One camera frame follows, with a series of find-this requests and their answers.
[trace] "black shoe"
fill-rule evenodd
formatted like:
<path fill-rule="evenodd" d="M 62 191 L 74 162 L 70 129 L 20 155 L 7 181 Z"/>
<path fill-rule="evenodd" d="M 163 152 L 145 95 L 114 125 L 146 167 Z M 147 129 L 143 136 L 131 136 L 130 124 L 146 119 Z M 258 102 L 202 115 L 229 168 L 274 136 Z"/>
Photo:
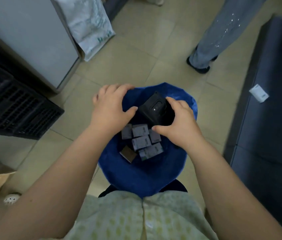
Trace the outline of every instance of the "black shoe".
<path fill-rule="evenodd" d="M 215 56 L 215 57 L 213 57 L 210 61 L 214 62 L 217 58 L 218 58 L 218 56 Z"/>
<path fill-rule="evenodd" d="M 187 63 L 189 66 L 191 66 L 193 69 L 195 69 L 195 70 L 196 70 L 198 73 L 200 73 L 200 74 L 205 74 L 205 73 L 207 73 L 207 72 L 210 70 L 210 66 L 208 66 L 207 68 L 201 68 L 201 69 L 195 68 L 195 67 L 192 66 L 191 63 L 190 63 L 190 57 L 188 57 L 188 58 L 186 59 L 186 63 Z"/>

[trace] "yellow dotted shirt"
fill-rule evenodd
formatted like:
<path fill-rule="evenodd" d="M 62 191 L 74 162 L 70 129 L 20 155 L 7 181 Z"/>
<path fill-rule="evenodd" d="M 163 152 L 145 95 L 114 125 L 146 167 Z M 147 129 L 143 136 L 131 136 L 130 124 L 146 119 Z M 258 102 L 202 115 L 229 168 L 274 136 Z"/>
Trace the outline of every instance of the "yellow dotted shirt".
<path fill-rule="evenodd" d="M 166 191 L 139 198 L 114 191 L 87 196 L 65 240 L 217 240 L 215 232 L 188 193 Z"/>

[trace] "black plastic crate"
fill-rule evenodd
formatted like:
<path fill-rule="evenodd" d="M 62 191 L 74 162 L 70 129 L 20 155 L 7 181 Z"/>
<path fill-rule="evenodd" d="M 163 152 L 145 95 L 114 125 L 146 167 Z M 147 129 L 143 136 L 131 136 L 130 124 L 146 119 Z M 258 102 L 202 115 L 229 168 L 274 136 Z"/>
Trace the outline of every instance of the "black plastic crate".
<path fill-rule="evenodd" d="M 0 68 L 0 135 L 40 139 L 63 113 Z"/>

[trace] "blue bag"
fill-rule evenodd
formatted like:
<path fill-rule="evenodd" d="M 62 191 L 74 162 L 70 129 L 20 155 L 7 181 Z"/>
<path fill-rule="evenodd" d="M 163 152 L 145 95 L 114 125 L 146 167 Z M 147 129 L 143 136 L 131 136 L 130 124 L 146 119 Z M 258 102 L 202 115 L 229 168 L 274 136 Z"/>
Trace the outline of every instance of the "blue bag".
<path fill-rule="evenodd" d="M 183 89 L 168 83 L 128 91 L 123 98 L 123 111 L 127 111 L 132 106 L 139 107 L 155 91 L 163 97 L 170 96 L 176 100 L 186 101 L 197 118 L 198 107 L 195 99 Z M 146 124 L 147 121 L 137 112 L 130 123 Z M 135 193 L 143 198 L 158 193 L 164 186 L 175 180 L 184 168 L 186 152 L 168 138 L 164 136 L 161 138 L 163 153 L 145 161 L 141 161 L 138 155 L 130 164 L 119 152 L 131 140 L 122 140 L 121 133 L 116 134 L 99 158 L 99 166 L 110 184 L 118 190 Z"/>

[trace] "forearm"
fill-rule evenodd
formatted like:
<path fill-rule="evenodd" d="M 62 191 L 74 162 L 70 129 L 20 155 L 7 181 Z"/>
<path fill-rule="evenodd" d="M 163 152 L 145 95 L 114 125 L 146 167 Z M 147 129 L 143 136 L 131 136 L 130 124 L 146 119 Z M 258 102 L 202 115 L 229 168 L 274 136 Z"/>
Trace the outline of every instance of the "forearm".
<path fill-rule="evenodd" d="M 280 239 L 282 227 L 204 139 L 189 154 L 213 225 L 221 239 Z"/>
<path fill-rule="evenodd" d="M 3 217 L 0 239 L 63 237 L 73 226 L 109 140 L 87 128 Z"/>

